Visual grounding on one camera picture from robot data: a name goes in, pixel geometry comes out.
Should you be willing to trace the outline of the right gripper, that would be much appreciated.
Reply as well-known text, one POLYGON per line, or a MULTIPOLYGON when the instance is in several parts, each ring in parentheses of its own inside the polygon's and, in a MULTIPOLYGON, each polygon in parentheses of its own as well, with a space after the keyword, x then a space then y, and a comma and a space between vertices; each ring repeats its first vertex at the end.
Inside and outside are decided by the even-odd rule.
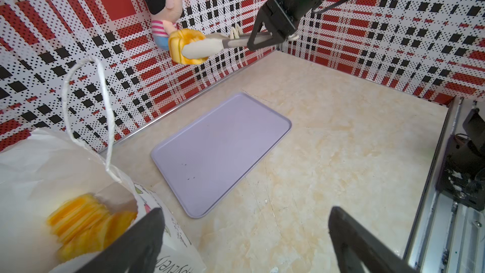
POLYGON ((284 41, 294 41, 299 38, 298 24, 299 20, 290 16, 279 0, 267 0, 258 11, 247 47, 255 51, 284 41))

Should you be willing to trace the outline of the round bundt bread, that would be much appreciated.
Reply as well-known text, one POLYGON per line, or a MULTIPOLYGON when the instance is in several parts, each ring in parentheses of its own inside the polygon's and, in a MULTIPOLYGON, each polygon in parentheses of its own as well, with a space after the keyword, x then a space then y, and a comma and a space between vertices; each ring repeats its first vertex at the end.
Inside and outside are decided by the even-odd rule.
POLYGON ((184 46, 206 39, 205 35, 198 30, 182 29, 173 32, 169 36, 169 53, 173 62, 184 65, 203 64, 208 58, 188 59, 182 55, 184 46))

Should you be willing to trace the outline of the white paper bag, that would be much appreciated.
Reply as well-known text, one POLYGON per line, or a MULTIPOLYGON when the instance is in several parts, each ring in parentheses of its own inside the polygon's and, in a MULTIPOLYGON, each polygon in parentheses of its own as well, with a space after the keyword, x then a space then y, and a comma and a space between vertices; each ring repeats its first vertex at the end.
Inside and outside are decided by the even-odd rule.
POLYGON ((65 202, 93 195, 110 213, 133 211, 135 223, 161 208, 163 245, 154 272, 204 272, 205 264, 159 196, 76 139, 73 130, 37 129, 1 153, 1 271, 78 272, 101 252, 62 263, 62 244, 46 221, 65 202))

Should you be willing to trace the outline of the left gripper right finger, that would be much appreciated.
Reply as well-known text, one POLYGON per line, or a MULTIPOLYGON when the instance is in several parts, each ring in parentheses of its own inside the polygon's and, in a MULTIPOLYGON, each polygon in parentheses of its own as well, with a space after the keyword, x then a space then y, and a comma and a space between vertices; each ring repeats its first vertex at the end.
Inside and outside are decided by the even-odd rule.
POLYGON ((332 207, 328 229, 341 272, 416 272, 341 207, 332 207))

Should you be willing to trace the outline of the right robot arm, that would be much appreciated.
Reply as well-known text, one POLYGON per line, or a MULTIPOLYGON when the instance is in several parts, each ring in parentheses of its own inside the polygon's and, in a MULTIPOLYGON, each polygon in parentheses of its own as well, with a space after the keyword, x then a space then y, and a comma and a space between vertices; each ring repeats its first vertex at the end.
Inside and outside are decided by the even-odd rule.
POLYGON ((337 2, 321 9, 324 0, 267 0, 259 9, 253 30, 248 39, 248 49, 257 49, 281 44, 296 36, 301 18, 312 12, 316 15, 343 5, 350 0, 337 2))

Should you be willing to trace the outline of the long ridged bread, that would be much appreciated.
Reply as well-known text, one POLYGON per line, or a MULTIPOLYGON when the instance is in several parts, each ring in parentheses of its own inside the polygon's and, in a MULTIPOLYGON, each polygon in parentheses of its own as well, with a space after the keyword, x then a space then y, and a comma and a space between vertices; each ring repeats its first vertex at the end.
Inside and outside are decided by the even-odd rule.
POLYGON ((136 217, 133 211, 110 213, 93 195, 84 194, 62 204, 46 223, 62 244, 58 259, 65 263, 105 250, 126 232, 136 217))

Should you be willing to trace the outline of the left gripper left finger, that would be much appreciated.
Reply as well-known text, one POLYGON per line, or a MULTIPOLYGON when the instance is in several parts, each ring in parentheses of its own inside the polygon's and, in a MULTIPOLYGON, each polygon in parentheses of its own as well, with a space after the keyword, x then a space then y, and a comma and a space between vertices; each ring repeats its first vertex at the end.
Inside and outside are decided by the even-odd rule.
POLYGON ((163 245, 165 219, 155 208, 78 272, 154 272, 163 245))

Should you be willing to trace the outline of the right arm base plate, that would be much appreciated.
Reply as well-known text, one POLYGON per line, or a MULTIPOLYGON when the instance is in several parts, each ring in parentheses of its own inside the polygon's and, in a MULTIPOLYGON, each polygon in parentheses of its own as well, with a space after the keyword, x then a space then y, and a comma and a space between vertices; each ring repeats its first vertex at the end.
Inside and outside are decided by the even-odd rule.
POLYGON ((462 133, 450 136, 436 189, 476 211, 484 210, 484 120, 471 109, 462 133))

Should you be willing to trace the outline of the metal tongs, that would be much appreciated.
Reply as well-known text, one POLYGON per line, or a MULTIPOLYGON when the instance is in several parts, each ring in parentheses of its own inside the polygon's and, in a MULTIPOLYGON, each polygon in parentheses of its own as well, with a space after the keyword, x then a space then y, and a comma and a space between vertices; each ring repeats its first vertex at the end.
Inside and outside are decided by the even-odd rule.
POLYGON ((202 59, 216 55, 224 49, 247 48, 250 33, 244 33, 235 24, 229 30, 229 35, 213 33, 205 35, 205 39, 191 42, 183 47, 181 55, 187 59, 202 59))

